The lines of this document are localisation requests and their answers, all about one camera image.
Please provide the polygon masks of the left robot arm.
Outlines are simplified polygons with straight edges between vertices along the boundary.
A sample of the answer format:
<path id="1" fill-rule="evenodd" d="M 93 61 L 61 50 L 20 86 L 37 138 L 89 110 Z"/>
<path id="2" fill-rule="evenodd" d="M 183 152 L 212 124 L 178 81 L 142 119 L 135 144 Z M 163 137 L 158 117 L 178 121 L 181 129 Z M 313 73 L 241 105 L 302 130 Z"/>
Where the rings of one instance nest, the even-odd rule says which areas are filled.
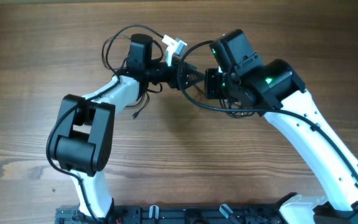
<path id="1" fill-rule="evenodd" d="M 187 47 L 183 40 L 163 35 L 157 42 L 146 34 L 133 34 L 130 40 L 129 52 L 112 70 L 109 83 L 90 94 L 62 99 L 46 156 L 56 171 L 70 176 L 80 203 L 57 209 L 56 223 L 121 223 L 104 174 L 116 115 L 149 101 L 150 84 L 168 83 L 180 90 L 194 83 L 192 75 L 202 77 L 194 66 L 180 61 Z"/>

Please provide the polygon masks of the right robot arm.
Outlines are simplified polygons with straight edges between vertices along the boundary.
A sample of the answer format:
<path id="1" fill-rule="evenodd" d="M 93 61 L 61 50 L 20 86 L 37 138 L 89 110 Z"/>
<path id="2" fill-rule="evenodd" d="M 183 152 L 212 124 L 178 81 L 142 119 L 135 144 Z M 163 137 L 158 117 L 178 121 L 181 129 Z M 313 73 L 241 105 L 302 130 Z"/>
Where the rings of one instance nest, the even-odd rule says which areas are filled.
<path id="1" fill-rule="evenodd" d="M 323 196 L 290 194 L 278 210 L 288 223 L 358 223 L 358 159 L 319 112 L 304 81 L 284 60 L 264 64 L 243 31 L 210 43 L 219 65 L 206 72 L 209 99 L 231 113 L 253 109 L 293 145 L 319 180 Z"/>

